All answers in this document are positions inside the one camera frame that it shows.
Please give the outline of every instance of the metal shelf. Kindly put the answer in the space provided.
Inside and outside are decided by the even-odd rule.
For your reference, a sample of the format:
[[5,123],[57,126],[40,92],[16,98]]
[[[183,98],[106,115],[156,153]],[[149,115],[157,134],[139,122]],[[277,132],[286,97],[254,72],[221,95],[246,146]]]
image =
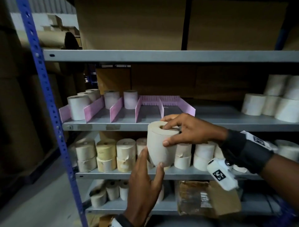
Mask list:
[[[257,174],[241,173],[232,170],[232,173],[236,176],[237,180],[262,180]],[[117,169],[111,172],[99,172],[97,169],[83,173],[76,173],[76,178],[82,179],[111,179],[111,180],[128,180],[131,172],[119,172]],[[156,168],[148,171],[149,177],[153,180],[156,175]],[[208,172],[200,171],[194,166],[186,170],[180,170],[174,166],[165,171],[164,180],[213,180],[212,176]]]
[[299,62],[299,51],[43,50],[45,61],[100,63]]
[[[90,190],[95,186],[95,182],[92,183]],[[153,215],[179,215],[177,210],[177,201],[174,192],[170,188],[168,181],[164,181],[165,193],[164,199],[160,203],[156,204],[151,212]],[[269,203],[266,197],[262,194],[245,194],[242,197],[242,211],[244,215],[273,215],[279,212],[279,205],[268,196],[268,200],[274,211],[272,213]],[[107,201],[103,206],[99,208],[88,207],[86,209],[87,214],[121,214],[127,207],[127,201],[123,201],[120,198]]]
[[[249,116],[227,105],[194,105],[196,117],[237,131],[299,131],[299,123],[289,123],[273,117]],[[180,114],[177,106],[165,108],[164,115]],[[135,110],[122,108],[113,123],[110,123],[109,110],[100,110],[90,122],[69,120],[62,124],[65,131],[147,131],[153,121],[159,121],[161,115],[158,106],[141,106],[137,123]]]

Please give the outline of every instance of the storage rack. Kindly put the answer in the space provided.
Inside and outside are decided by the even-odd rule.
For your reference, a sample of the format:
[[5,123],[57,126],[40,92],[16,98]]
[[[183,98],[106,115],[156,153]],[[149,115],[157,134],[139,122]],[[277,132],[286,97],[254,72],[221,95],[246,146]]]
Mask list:
[[[299,51],[118,51],[118,50],[44,50],[42,51],[36,33],[32,13],[28,0],[16,0],[25,30],[30,43],[33,59],[40,79],[43,94],[50,113],[51,121],[61,152],[61,157],[66,166],[68,179],[71,184],[72,193],[76,202],[79,216],[83,227],[88,227],[85,211],[88,213],[110,213],[117,214],[126,208],[124,201],[116,200],[105,204],[101,209],[86,208],[87,203],[82,203],[79,194],[76,178],[88,179],[128,179],[129,173],[120,173],[114,170],[110,173],[99,173],[94,170],[90,173],[75,173],[71,159],[67,151],[67,146],[63,136],[63,130],[68,131],[147,131],[147,125],[159,120],[159,114],[154,110],[144,111],[139,116],[140,121],[134,122],[133,113],[122,109],[116,121],[110,123],[108,113],[98,113],[89,122],[68,121],[61,124],[54,103],[53,94],[50,88],[45,61],[79,61],[79,62],[100,62],[100,63],[202,63],[202,62],[260,62],[260,63],[298,63]],[[215,107],[212,111],[207,111],[208,107],[196,107],[196,117],[200,117],[211,123],[221,125],[234,130],[247,131],[299,131],[298,123],[287,123],[278,121],[268,116],[244,116],[231,107]],[[153,178],[155,170],[151,170],[149,175]],[[236,173],[238,179],[261,179],[257,175]],[[174,167],[165,173],[165,179],[186,180],[202,179],[211,177],[206,173],[194,168],[180,171]],[[256,198],[255,200],[243,203],[243,211],[247,214],[270,214],[271,212],[265,200]],[[270,201],[271,209],[277,212],[279,206],[276,202]],[[165,200],[154,207],[152,214],[177,214],[174,196],[169,194]]]

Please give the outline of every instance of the blue metal post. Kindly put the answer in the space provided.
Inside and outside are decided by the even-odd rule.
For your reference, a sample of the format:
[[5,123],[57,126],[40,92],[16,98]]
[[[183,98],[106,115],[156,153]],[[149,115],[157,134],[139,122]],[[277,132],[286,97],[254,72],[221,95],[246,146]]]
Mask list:
[[74,199],[76,202],[76,206],[77,206],[77,209],[79,212],[79,216],[80,216],[80,219],[82,222],[82,226],[88,227],[85,212],[84,212],[81,197],[80,197],[80,193],[79,193],[79,189],[78,189],[76,178],[75,178],[75,174],[74,174],[74,171],[72,168],[72,163],[71,163],[71,160],[70,160],[70,157],[68,154],[68,149],[67,149],[67,146],[66,146],[66,143],[64,140],[62,125],[61,125],[60,118],[59,118],[59,115],[57,112],[57,108],[56,108],[56,105],[54,102],[54,97],[52,94],[47,70],[45,67],[44,56],[42,53],[42,49],[40,48],[40,45],[39,45],[39,39],[38,39],[35,25],[33,22],[30,5],[28,3],[28,0],[16,0],[16,1],[17,1],[17,5],[20,10],[22,19],[23,19],[24,27],[25,27],[27,37],[28,37],[28,40],[30,43],[32,56],[34,59],[34,63],[36,66],[40,84],[42,87],[42,92],[44,94],[45,101],[47,103],[47,108],[48,108],[48,111],[49,111],[49,114],[51,117],[52,125],[54,128],[56,139],[57,139],[58,146],[60,149],[61,158],[63,159],[64,164],[66,166],[68,179],[71,184],[71,189],[72,189],[73,196],[74,196]]

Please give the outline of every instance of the person's right hand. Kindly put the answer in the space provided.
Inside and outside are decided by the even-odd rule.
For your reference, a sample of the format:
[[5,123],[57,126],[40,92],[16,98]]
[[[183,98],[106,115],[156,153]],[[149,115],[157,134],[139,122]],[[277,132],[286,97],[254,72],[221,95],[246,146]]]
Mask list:
[[227,137],[226,128],[213,125],[187,113],[171,114],[163,117],[161,121],[168,122],[163,126],[163,129],[182,126],[181,134],[174,135],[163,141],[164,147],[173,146],[178,143],[201,144],[211,140],[218,142],[224,141]]

